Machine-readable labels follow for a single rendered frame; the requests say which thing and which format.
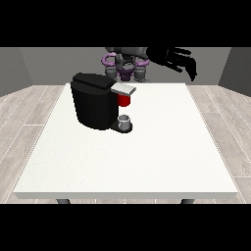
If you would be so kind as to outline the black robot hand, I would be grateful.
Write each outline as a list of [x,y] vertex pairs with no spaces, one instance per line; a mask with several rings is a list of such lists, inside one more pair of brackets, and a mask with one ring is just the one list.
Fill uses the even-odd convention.
[[189,50],[177,47],[148,47],[146,55],[151,62],[178,73],[186,70],[191,81],[197,76],[196,61]]

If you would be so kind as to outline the pale grey machine lid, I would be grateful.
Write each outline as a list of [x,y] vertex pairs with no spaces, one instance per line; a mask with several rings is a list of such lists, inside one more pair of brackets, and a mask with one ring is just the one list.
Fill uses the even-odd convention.
[[112,87],[111,91],[120,94],[123,96],[130,96],[136,88],[134,86],[130,86],[124,83],[116,82]]

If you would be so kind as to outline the red pod holder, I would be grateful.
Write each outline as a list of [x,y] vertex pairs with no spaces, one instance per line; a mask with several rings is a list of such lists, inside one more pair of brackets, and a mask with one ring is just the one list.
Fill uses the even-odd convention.
[[121,107],[126,107],[130,104],[130,97],[122,94],[117,95],[118,105]]

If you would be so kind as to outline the black coffee machine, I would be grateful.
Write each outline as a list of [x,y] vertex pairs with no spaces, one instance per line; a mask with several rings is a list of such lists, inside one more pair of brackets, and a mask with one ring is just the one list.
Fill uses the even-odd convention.
[[119,129],[119,108],[116,93],[111,87],[117,81],[105,75],[78,73],[73,77],[71,90],[78,121],[93,129],[112,129],[120,133],[132,131]]

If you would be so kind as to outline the small grey cup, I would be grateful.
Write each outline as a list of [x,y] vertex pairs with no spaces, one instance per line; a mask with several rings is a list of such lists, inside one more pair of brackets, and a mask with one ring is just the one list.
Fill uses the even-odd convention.
[[119,129],[127,130],[130,127],[130,118],[128,115],[120,115],[118,117]]

